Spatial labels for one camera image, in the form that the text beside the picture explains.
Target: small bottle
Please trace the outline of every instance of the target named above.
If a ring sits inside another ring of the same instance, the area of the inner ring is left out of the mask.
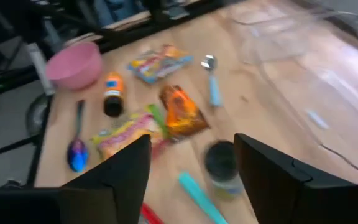
[[[104,92],[104,113],[118,117],[124,110],[124,81],[117,72],[111,72],[106,79]]]

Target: white label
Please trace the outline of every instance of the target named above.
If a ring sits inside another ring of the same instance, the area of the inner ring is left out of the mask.
[[[104,96],[119,96],[121,93],[118,90],[109,90],[104,93]]]

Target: pink bowl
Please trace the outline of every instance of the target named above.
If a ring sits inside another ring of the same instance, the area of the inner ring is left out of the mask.
[[[92,42],[83,42],[54,55],[48,61],[45,73],[59,87],[76,90],[98,79],[102,66],[99,47]]]

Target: jar lid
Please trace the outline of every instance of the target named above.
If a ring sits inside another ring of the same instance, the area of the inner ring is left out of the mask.
[[[205,167],[211,178],[216,181],[228,181],[237,175],[234,145],[229,141],[213,144],[205,155]]]
[[[110,117],[118,117],[124,110],[121,97],[109,96],[104,100],[104,113]]]

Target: blue spoon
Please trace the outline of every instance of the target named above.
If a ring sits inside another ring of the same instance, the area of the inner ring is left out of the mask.
[[[201,66],[208,71],[209,82],[209,103],[212,106],[222,106],[221,94],[219,92],[218,81],[214,75],[216,67],[216,58],[213,55],[205,55],[205,59],[201,62]]]
[[[67,162],[74,172],[84,171],[90,156],[84,142],[80,139],[84,103],[84,100],[77,102],[76,133],[67,149]]]

